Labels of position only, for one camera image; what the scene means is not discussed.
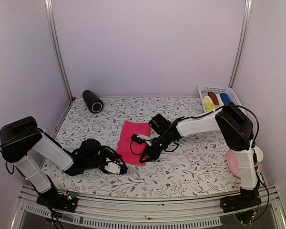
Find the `pink towel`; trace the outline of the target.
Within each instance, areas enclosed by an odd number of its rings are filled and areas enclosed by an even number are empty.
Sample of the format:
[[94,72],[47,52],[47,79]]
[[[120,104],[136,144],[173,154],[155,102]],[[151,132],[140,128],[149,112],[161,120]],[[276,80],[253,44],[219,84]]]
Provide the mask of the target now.
[[140,163],[139,159],[146,144],[132,142],[131,137],[133,134],[142,134],[149,137],[151,134],[151,127],[147,123],[124,122],[116,152],[122,156],[122,159],[126,164],[143,167],[146,163]]

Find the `green yellow patterned towel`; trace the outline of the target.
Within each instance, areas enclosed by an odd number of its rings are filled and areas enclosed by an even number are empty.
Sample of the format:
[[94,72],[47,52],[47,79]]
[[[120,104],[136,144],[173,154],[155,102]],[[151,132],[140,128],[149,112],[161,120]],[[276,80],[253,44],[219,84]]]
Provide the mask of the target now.
[[216,109],[216,105],[213,103],[213,100],[211,99],[210,96],[208,95],[205,96],[203,100],[204,100],[204,107],[207,112],[211,112]]

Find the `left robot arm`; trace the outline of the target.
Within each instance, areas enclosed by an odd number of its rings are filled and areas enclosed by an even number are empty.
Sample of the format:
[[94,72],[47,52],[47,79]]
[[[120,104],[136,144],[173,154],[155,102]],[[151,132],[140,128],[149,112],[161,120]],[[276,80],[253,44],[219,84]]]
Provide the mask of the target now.
[[51,207],[61,203],[60,194],[54,191],[51,176],[45,173],[34,155],[39,155],[67,177],[78,177],[87,170],[99,169],[118,173],[118,155],[95,139],[87,139],[72,152],[66,150],[32,116],[4,125],[0,129],[0,153],[31,183]]

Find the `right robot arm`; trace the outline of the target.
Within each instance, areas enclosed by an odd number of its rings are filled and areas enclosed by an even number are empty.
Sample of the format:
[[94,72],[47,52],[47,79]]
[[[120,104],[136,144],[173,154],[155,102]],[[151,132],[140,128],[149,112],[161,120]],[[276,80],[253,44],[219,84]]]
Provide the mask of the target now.
[[258,197],[261,181],[258,175],[258,156],[256,154],[256,138],[258,131],[253,130],[253,123],[244,113],[248,108],[227,102],[213,111],[198,116],[179,117],[173,122],[161,114],[154,116],[149,126],[158,134],[147,142],[147,147],[140,156],[140,163],[155,161],[162,151],[183,137],[220,131],[226,145],[235,151],[241,173],[241,194],[237,204],[247,208]]

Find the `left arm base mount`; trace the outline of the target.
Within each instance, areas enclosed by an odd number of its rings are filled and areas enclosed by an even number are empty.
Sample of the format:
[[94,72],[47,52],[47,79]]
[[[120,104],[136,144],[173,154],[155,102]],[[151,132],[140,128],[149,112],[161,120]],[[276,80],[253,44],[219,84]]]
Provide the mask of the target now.
[[56,189],[51,188],[50,190],[40,193],[37,192],[38,198],[36,203],[39,205],[46,206],[51,209],[57,209],[62,211],[67,211],[74,213],[77,204],[78,198],[73,197],[69,194],[60,194]]

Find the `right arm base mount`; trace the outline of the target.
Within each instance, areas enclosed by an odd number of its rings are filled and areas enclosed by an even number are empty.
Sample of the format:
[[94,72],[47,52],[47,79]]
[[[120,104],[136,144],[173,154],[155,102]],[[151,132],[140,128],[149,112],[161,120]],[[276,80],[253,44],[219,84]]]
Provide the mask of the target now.
[[262,203],[259,196],[250,194],[239,194],[234,196],[226,196],[220,199],[219,205],[224,213],[243,210],[258,206]]

